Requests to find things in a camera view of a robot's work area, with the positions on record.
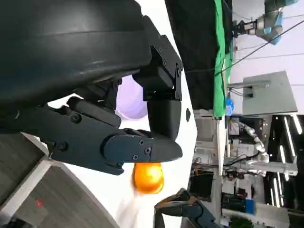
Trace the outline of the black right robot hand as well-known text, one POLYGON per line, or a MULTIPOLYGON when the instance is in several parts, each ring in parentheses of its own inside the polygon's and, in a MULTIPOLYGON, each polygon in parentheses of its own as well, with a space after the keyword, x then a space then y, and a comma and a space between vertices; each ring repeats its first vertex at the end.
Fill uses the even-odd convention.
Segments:
POLYGON ((181 188, 154 206, 153 226, 165 227, 163 215, 187 218, 196 228, 217 228, 213 214, 204 204, 190 194, 185 188, 181 188))

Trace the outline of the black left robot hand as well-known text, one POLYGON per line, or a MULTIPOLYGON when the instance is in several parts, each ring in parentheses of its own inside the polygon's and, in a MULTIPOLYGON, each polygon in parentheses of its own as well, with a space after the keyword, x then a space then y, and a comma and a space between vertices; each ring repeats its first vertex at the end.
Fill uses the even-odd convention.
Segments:
POLYGON ((0 130, 39 137, 55 161, 120 175, 181 158, 181 71, 134 0, 0 3, 0 130), (125 76, 143 88, 149 131, 120 128, 125 76))

